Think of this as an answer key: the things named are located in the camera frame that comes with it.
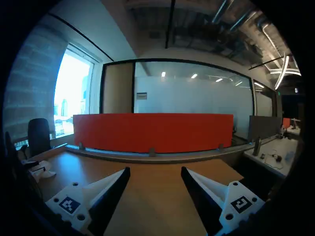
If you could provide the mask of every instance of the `window frame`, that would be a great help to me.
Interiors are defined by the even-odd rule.
[[[245,77],[249,79],[249,84],[250,84],[250,89],[252,91],[252,104],[253,104],[253,116],[255,115],[255,103],[254,99],[256,99],[256,96],[254,96],[254,90],[253,90],[253,84],[252,81],[253,79],[249,76],[246,76],[242,73],[239,73],[237,71],[222,67],[222,66],[217,66],[205,62],[200,62],[200,61],[192,61],[192,60],[184,60],[184,59],[171,59],[171,58],[140,58],[140,59],[131,59],[131,60],[123,60],[123,61],[114,61],[114,62],[109,62],[103,64],[103,70],[102,70],[102,77],[101,77],[101,82],[100,82],[100,109],[99,113],[103,113],[103,91],[104,91],[104,85],[105,85],[105,71],[106,67],[110,65],[117,65],[117,64],[123,64],[123,63],[133,63],[133,75],[132,75],[132,110],[131,113],[134,113],[134,93],[135,93],[135,64],[137,62],[178,62],[178,63],[189,63],[189,64],[195,64],[195,65],[201,65],[201,66],[207,66],[207,67],[212,67],[216,69],[221,69],[225,70],[234,74],[237,74],[239,76]]]
[[[86,94],[86,101],[85,101],[85,114],[90,114],[90,107],[91,107],[91,84],[92,82],[97,80],[97,75],[98,75],[98,71],[100,68],[100,63],[94,59],[93,57],[91,57],[89,54],[85,53],[84,51],[82,51],[81,49],[77,48],[76,46],[74,46],[73,44],[69,43],[64,54],[69,54],[70,56],[83,61],[86,60],[88,62],[90,62],[92,64],[92,66],[90,66],[90,71],[89,74],[91,73],[91,78],[87,81],[87,94]],[[64,135],[59,135],[56,137],[56,129],[54,131],[54,138],[53,139],[58,139],[58,138],[62,138],[64,136],[68,136],[68,135],[72,135],[72,134],[64,134]]]

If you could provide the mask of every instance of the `glass wall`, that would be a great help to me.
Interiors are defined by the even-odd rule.
[[[254,80],[257,116],[277,116],[276,92]]]
[[[134,93],[135,113],[232,114],[234,136],[247,138],[253,115],[247,77],[191,63],[137,62]]]

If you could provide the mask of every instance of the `orange divider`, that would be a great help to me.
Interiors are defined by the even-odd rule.
[[[290,118],[283,118],[283,127],[285,129],[290,127]]]
[[[230,147],[233,115],[124,113],[74,115],[74,142],[108,151],[178,153]]]

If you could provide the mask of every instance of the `sky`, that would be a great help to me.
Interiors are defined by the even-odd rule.
[[[65,52],[57,77],[54,98],[54,104],[58,105],[59,112],[63,99],[68,102],[68,116],[80,112],[82,80],[89,74],[90,69],[90,64],[87,63]]]

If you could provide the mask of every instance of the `office chair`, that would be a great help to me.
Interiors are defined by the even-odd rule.
[[[36,118],[28,123],[28,145],[31,157],[51,149],[48,121]]]

